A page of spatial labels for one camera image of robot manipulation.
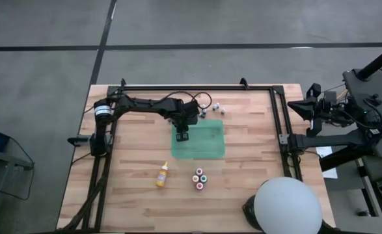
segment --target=white sphere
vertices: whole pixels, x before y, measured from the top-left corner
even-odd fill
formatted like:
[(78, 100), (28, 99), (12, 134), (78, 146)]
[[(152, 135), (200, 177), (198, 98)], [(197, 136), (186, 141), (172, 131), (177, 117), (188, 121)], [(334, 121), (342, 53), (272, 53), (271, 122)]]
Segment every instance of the white sphere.
[(266, 181), (254, 198), (257, 222), (267, 234), (317, 234), (321, 204), (304, 183), (289, 177)]

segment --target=glue bottle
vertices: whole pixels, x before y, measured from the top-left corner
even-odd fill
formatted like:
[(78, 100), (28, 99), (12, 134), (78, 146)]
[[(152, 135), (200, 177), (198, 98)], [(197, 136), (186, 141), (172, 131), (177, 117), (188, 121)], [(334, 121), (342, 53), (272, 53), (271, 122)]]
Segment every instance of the glue bottle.
[(167, 162), (162, 166), (162, 169), (159, 171), (159, 175), (157, 176), (156, 186), (163, 187), (165, 186), (165, 180), (167, 176)]

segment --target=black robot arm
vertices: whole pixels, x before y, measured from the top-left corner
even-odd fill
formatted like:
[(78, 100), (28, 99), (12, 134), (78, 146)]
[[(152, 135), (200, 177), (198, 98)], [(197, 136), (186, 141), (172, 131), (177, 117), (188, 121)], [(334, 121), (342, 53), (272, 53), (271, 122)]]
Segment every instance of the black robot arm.
[(188, 125), (198, 122), (198, 102), (193, 98), (184, 103), (182, 99), (164, 97), (160, 100), (139, 99), (126, 94), (109, 96), (94, 103), (95, 133), (90, 139), (91, 155), (103, 157), (108, 152), (106, 139), (107, 126), (117, 121), (123, 114), (134, 112), (150, 112), (160, 114), (164, 119), (170, 118), (176, 127), (176, 140), (188, 140)]

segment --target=translucent green mat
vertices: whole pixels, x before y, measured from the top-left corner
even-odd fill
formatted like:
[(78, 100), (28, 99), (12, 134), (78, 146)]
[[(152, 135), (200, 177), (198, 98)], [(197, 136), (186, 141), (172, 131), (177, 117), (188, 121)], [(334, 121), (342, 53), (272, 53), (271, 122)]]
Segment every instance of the translucent green mat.
[(172, 125), (172, 156), (175, 159), (220, 159), (225, 154), (224, 125), (221, 120), (199, 120), (189, 126), (189, 140), (176, 141)]

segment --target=gray floor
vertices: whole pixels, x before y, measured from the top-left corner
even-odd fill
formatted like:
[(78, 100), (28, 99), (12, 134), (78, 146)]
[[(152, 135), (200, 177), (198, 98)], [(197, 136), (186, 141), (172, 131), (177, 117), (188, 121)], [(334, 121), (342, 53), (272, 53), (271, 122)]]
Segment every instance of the gray floor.
[[(98, 45), (109, 3), (2, 0), (0, 46)], [(107, 44), (312, 42), (382, 42), (382, 0), (118, 0)], [(250, 83), (300, 83), (303, 90), (316, 82), (326, 89), (342, 83), (344, 70), (363, 67), (381, 52), (106, 51), (97, 83), (122, 77), (130, 84), (236, 83), (245, 77)], [(74, 150), (66, 138), (79, 128), (95, 59), (95, 51), (0, 52), (0, 131), (36, 162), (31, 198), (7, 198), (0, 233), (55, 228)], [(24, 196), (28, 182), (19, 179), (12, 192)], [(330, 190), (329, 197), (338, 227), (376, 228), (354, 217), (362, 206), (357, 191)]]

